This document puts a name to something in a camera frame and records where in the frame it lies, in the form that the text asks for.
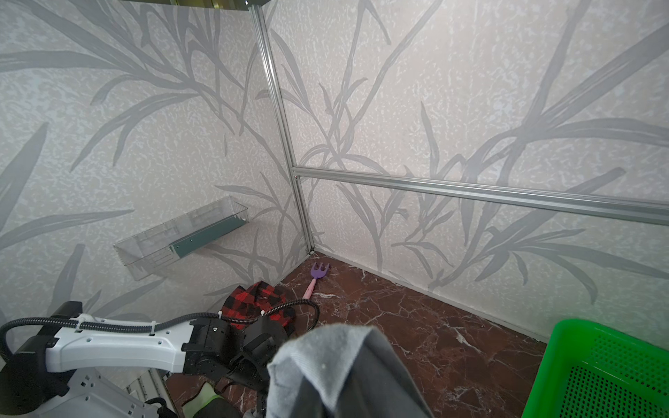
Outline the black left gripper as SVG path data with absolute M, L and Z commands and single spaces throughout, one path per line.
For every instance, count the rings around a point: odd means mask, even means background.
M 286 341 L 287 333 L 282 324 L 268 316 L 243 330 L 233 328 L 224 346 L 226 378 L 257 392 L 267 392 L 268 364 Z

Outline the grey long sleeve shirt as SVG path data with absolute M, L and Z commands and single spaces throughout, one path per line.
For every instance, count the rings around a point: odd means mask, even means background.
M 268 364 L 268 417 L 430 417 L 376 327 L 332 324 L 285 343 Z

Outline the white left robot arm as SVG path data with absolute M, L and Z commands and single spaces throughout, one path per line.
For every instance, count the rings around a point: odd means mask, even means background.
M 84 313 L 67 301 L 50 317 L 11 320 L 38 332 L 17 351 L 1 343 L 1 413 L 4 416 L 172 417 L 163 398 L 140 401 L 99 374 L 102 367 L 158 369 L 172 374 L 227 379 L 256 393 L 258 417 L 267 414 L 268 364 L 287 333 L 272 319 L 310 300 L 282 303 L 255 318 L 191 313 L 167 322 L 126 322 Z

